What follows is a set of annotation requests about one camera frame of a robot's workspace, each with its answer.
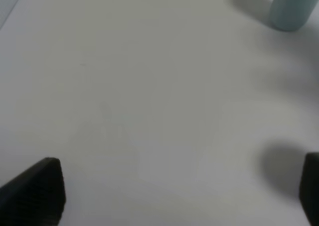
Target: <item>black plastic part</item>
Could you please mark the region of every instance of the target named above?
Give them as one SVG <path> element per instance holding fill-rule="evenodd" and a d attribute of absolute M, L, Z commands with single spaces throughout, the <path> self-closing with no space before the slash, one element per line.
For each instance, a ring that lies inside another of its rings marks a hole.
<path fill-rule="evenodd" d="M 56 226 L 65 201 L 60 160 L 44 158 L 0 188 L 0 226 Z"/>
<path fill-rule="evenodd" d="M 306 155 L 299 198 L 312 226 L 319 226 L 319 153 Z"/>

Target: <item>white table surface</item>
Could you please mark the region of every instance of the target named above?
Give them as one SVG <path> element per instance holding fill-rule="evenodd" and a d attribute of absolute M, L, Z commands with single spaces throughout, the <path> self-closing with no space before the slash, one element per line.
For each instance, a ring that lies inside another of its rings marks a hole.
<path fill-rule="evenodd" d="M 60 158 L 61 226 L 309 225 L 319 11 L 286 34 L 237 1 L 19 0 L 0 30 L 0 183 Z"/>

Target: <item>light blue bottle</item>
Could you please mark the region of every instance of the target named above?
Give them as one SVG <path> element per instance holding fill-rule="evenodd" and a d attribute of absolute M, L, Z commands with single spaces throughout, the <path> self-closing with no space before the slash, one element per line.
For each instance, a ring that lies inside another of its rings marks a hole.
<path fill-rule="evenodd" d="M 283 31 L 296 31 L 308 20 L 318 0 L 274 0 L 270 22 Z"/>

